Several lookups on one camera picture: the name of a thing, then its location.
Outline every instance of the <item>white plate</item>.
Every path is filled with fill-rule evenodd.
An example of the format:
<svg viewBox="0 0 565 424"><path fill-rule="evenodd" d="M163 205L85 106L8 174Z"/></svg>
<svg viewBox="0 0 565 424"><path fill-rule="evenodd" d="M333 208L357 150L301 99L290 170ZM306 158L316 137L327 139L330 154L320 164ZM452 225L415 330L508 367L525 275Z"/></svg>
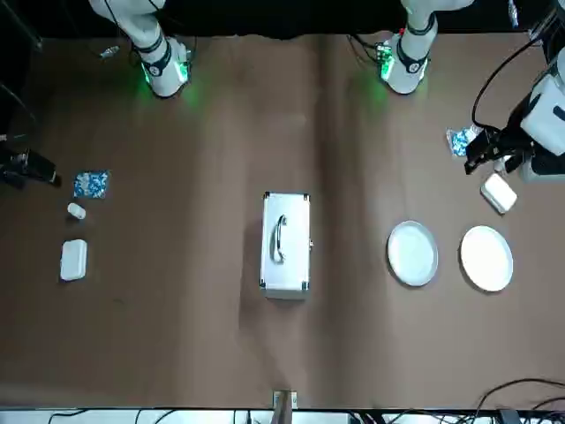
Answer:
<svg viewBox="0 0 565 424"><path fill-rule="evenodd" d="M504 237L490 227L473 227L461 243L461 263L469 279L481 290L498 292L510 283L512 252Z"/></svg>
<svg viewBox="0 0 565 424"><path fill-rule="evenodd" d="M438 247L432 233L421 223L405 221L390 233L388 262L400 281L419 287L438 269Z"/></svg>

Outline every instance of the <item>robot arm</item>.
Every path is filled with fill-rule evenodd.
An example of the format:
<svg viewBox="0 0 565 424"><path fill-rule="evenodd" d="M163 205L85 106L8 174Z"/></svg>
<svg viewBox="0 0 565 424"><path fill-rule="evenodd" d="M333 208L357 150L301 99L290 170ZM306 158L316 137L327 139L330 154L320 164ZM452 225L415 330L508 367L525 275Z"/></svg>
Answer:
<svg viewBox="0 0 565 424"><path fill-rule="evenodd" d="M436 11L456 11L474 0L401 0L408 13L402 35L395 34L385 45L391 48L392 65L381 74L390 87L401 95L413 92L424 78L430 48L438 33Z"/></svg>
<svg viewBox="0 0 565 424"><path fill-rule="evenodd" d="M141 57L146 79L159 97L170 97L188 80L186 46L166 37L149 0L89 0L93 10L115 23L132 40ZM154 0L163 7L165 0Z"/></svg>
<svg viewBox="0 0 565 424"><path fill-rule="evenodd" d="M565 180L565 49L515 107L506 127L483 130L467 147L465 172L502 159L526 181Z"/></svg>

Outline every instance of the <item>small white box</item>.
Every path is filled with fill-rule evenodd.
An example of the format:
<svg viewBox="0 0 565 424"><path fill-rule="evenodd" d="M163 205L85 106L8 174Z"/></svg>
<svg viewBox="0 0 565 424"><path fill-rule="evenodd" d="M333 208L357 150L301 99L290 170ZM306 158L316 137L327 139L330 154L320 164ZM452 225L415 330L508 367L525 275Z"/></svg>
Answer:
<svg viewBox="0 0 565 424"><path fill-rule="evenodd" d="M87 274L87 250L85 240L71 240L63 243L61 253L61 279L78 280Z"/></svg>
<svg viewBox="0 0 565 424"><path fill-rule="evenodd" d="M266 297L306 298L310 248L310 196L265 193L260 288Z"/></svg>
<svg viewBox="0 0 565 424"><path fill-rule="evenodd" d="M517 194L498 174L491 175L480 187L485 199L501 214L506 214L518 199Z"/></svg>

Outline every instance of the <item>wire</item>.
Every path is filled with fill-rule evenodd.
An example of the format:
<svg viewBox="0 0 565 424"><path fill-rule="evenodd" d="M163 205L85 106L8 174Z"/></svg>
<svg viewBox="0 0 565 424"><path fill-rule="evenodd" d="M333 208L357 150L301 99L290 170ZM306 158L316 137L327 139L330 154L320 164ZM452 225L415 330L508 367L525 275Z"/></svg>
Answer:
<svg viewBox="0 0 565 424"><path fill-rule="evenodd" d="M7 93L12 99L14 99L23 110L26 111L27 115L34 121L34 125L37 125L37 118L35 117L34 113L26 106L26 104L16 95L13 91L11 91L7 86L4 85L2 81L0 81L0 88L3 89L5 93Z"/></svg>
<svg viewBox="0 0 565 424"><path fill-rule="evenodd" d="M163 421L166 417L168 417L169 415L171 415L172 413L175 413L177 411L177 409L171 409L170 411L168 411L167 413L164 413L162 416L160 416L156 422L154 422L153 424L159 424L161 421Z"/></svg>
<svg viewBox="0 0 565 424"><path fill-rule="evenodd" d="M553 411L553 412L551 412L551 413L547 413L546 415L544 415L543 417L541 417L541 418L538 420L538 424L542 424L543 421L549 420L549 418L552 417L552 416L554 416L554 415L559 416L559 419L558 419L559 422L563 422L563 415L562 415L562 414L563 414L563 413L562 413L561 411Z"/></svg>
<svg viewBox="0 0 565 424"><path fill-rule="evenodd" d="M359 43L359 45L360 45L361 48L363 49L365 55L369 58L369 60L371 60L371 62L372 62L373 64L379 64L379 61L377 60L377 57L376 57L376 56L372 56L371 53L370 53L371 50L372 50L372 51L375 51L375 50L376 50L376 47L375 47L375 46L373 46L373 45L372 45L371 43L369 43L369 42L366 42L365 40L363 40L361 37L359 37L359 36L356 35L356 34L351 34L351 35L350 35L350 41L351 41L351 39L352 39L352 40L355 40L356 42Z"/></svg>
<svg viewBox="0 0 565 424"><path fill-rule="evenodd" d="M475 99L475 103L473 104L473 109L471 112L471 120L473 122L474 125L483 128L485 130L490 130L491 132L494 133L499 133L500 129L493 126L493 125L488 125L488 124L482 124L477 120L477 107L478 107L478 102L480 101L481 97L483 96L483 94L485 93L486 89L488 88L488 86L490 85L490 83L494 80L494 78L496 77L496 75L498 75L498 73L502 70L502 68L504 68L504 66L506 66L507 64L509 64L510 62L512 62L516 57L520 56L520 54L522 54L524 51L526 51L527 49L529 49L532 45L534 45L536 42L538 42L541 39L541 36L543 34L540 34L538 37L530 40L529 42L525 43L520 49L516 50L514 53L512 53L509 57L506 58L506 60L504 60L504 62L502 62L495 70L494 72L491 74L490 77L488 77L488 79L486 80L485 84L483 85L483 87L479 90L477 98Z"/></svg>
<svg viewBox="0 0 565 424"><path fill-rule="evenodd" d="M370 42L366 42L365 40L363 40L359 35L357 34L352 34L351 37L358 42L359 44L361 44L361 46L363 47L367 47L368 49L374 49L374 46L370 43Z"/></svg>
<svg viewBox="0 0 565 424"><path fill-rule="evenodd" d="M486 400L491 395L493 395L494 393L496 393L499 390L506 389L507 387L514 386L514 385L517 385L517 384L521 384L523 382L537 382L537 383L541 383L541 384L547 384L547 385L550 385L550 386L565 388L565 382L559 382L557 380L548 380L546 378L520 378L518 380L512 380L511 382L505 382L504 384L501 384L500 386L496 386L494 389L490 389L487 393L485 393L483 395L483 397L478 402L477 411L475 411L475 413L472 416L471 424L475 424L475 420L478 417L478 413L480 413L480 409L483 407Z"/></svg>
<svg viewBox="0 0 565 424"><path fill-rule="evenodd" d="M87 413L88 411L90 411L89 409L81 409L75 413L53 413L51 414L51 416L49 417L49 421L47 421L47 424L51 424L51 421L55 418L55 417L74 417L76 415L81 415L82 413Z"/></svg>
<svg viewBox="0 0 565 424"><path fill-rule="evenodd" d="M74 19L72 18L71 12L69 11L68 7L67 7L67 3L65 2L65 0L59 0L59 5L61 6L61 9L63 9L64 15L67 17L67 20L69 21L69 23L71 24L72 30L74 31L74 33L77 35L77 37L79 38L85 38L82 35L82 32L79 30L79 27L77 26L77 23L74 21ZM94 50L92 50L89 46L88 43L85 42L85 47L87 48L87 51L96 56L97 58L101 58L100 53L96 53Z"/></svg>
<svg viewBox="0 0 565 424"><path fill-rule="evenodd" d="M147 0L147 1L155 8L156 11L158 11L159 13L161 13L161 15L162 15L165 19L167 19L167 20L169 20L170 22L172 22L173 24L177 25L177 27L181 27L181 28L183 28L183 29L186 29L186 25L185 25L185 24L183 24L181 21L176 20L176 19L174 19L173 17L171 17L170 15L168 15L167 13L165 13L162 8L158 7L158 6L154 3L153 0Z"/></svg>
<svg viewBox="0 0 565 424"><path fill-rule="evenodd" d="M543 402L540 402L537 405L535 405L532 409L536 410L541 408L542 406L552 404L553 402L557 402L559 400L565 400L565 396L552 397L550 399L546 399Z"/></svg>
<svg viewBox="0 0 565 424"><path fill-rule="evenodd" d="M183 29L188 30L187 26L182 23L181 21L174 19L173 17L171 17L170 15L168 15L167 13L165 13L163 11L162 8L160 8L159 6L157 6L153 0L147 0L155 9L155 11L159 12L165 19L169 20L170 22L173 22L175 25L177 25L178 27L181 27ZM192 62L194 61L194 59L196 58L196 48L198 46L198 37L196 35L194 35L194 44L192 45L192 55L191 55L191 66L192 66Z"/></svg>
<svg viewBox="0 0 565 424"><path fill-rule="evenodd" d="M396 415L395 418L390 420L387 424L395 424L395 422L397 422L400 418L402 418L407 413L423 413L424 415L429 415L431 417L434 417L436 420L443 420L443 418L445 418L445 415L442 418L440 414L430 413L426 409L407 409Z"/></svg>
<svg viewBox="0 0 565 424"><path fill-rule="evenodd" d="M347 35L347 41L350 44L351 47L351 51L353 52L353 56L355 56L355 60L357 60L358 64L360 65L374 65L375 63L372 60L367 60L365 57L362 57L358 50L355 47L355 44L353 44L353 40L351 39L351 35Z"/></svg>
<svg viewBox="0 0 565 424"><path fill-rule="evenodd" d="M106 4L106 7L108 8L109 14L112 16L112 19L114 19L114 23L116 24L116 27L118 28L118 30L121 29L122 31L124 31L124 30L122 29L122 27L119 26L119 24L117 23L116 15L114 14L114 11L112 11L112 8L109 7L108 0L104 0L104 3Z"/></svg>

